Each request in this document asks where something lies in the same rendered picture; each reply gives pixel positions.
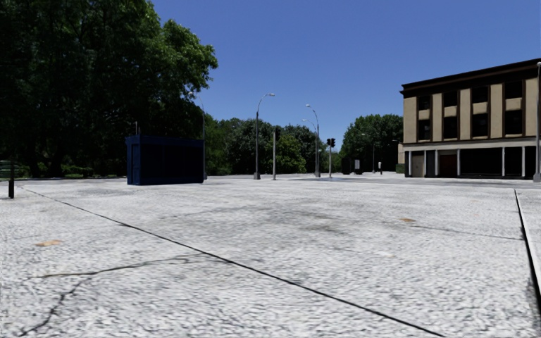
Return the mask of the green bench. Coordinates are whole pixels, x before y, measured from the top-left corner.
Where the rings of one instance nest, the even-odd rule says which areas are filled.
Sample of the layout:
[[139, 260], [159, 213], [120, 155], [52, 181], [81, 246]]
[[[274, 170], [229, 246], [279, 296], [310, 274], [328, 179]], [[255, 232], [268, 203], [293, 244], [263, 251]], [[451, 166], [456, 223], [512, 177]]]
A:
[[9, 160], [0, 161], [0, 180], [9, 180], [18, 175], [19, 165]]

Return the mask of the grey street lamp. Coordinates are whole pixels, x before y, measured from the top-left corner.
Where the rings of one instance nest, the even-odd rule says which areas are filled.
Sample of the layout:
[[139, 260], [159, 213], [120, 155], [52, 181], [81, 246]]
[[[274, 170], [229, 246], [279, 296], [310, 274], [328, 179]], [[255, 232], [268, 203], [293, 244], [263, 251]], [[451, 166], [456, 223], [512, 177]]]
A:
[[369, 134], [366, 134], [365, 132], [362, 132], [361, 135], [367, 140], [370, 141], [372, 144], [372, 173], [375, 173], [375, 141], [372, 136]]
[[541, 61], [537, 67], [537, 102], [536, 102], [536, 135], [535, 135], [535, 172], [533, 182], [541, 183]]
[[311, 109], [311, 111], [313, 112], [313, 114], [314, 114], [314, 116], [316, 118], [316, 123], [313, 123], [312, 121], [307, 120], [307, 119], [304, 119], [304, 122], [310, 122], [315, 128], [316, 139], [315, 139], [315, 170], [314, 170], [314, 175], [317, 178], [319, 178], [321, 176], [321, 173], [320, 173], [320, 163], [319, 163], [319, 159], [320, 159], [320, 154], [319, 154], [320, 137], [319, 137], [318, 116], [317, 116], [316, 111], [313, 109], [313, 107], [310, 104], [306, 104], [306, 107]]
[[254, 173], [254, 179], [260, 180], [260, 173], [259, 173], [259, 109], [261, 102], [264, 100], [267, 96], [275, 96], [275, 93], [266, 93], [264, 94], [258, 103], [257, 110], [256, 110], [256, 146], [255, 146], [255, 173]]

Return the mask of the blue booth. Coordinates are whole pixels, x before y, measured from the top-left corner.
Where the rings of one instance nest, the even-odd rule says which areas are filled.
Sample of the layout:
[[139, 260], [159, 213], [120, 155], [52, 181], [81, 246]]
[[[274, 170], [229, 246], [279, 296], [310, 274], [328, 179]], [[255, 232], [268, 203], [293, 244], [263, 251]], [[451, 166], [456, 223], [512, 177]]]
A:
[[201, 139], [137, 134], [126, 137], [125, 144], [128, 184], [187, 184], [204, 181], [204, 142]]

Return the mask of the tan concrete building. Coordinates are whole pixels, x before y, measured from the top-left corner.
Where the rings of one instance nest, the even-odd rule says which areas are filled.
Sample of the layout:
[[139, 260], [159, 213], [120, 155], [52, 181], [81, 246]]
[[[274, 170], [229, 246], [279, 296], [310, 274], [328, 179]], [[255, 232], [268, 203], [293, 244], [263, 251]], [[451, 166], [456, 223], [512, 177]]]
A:
[[533, 179], [538, 61], [404, 84], [406, 177]]

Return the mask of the black bus shelter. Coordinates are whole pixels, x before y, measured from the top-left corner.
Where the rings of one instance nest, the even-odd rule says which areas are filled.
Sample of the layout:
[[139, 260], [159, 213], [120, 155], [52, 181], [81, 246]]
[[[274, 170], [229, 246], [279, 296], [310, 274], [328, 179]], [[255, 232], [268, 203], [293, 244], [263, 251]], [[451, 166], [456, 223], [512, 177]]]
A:
[[363, 161], [355, 158], [344, 157], [341, 160], [341, 173], [344, 175], [361, 175], [363, 173]]

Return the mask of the trees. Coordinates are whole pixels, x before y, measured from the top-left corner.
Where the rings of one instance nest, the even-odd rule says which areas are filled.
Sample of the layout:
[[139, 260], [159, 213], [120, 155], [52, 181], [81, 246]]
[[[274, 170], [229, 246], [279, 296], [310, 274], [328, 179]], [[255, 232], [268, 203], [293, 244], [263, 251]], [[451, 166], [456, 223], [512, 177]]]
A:
[[[0, 161], [21, 177], [124, 175], [130, 134], [204, 139], [211, 175], [255, 171], [256, 120], [216, 120], [197, 94], [212, 46], [149, 0], [0, 0]], [[259, 120], [259, 172], [275, 126]], [[287, 125], [276, 171], [315, 170], [316, 135]]]
[[377, 171], [379, 164], [383, 171], [393, 171], [398, 164], [398, 143], [402, 138], [402, 116], [360, 116], [347, 128], [340, 154], [343, 158], [360, 160], [364, 172]]

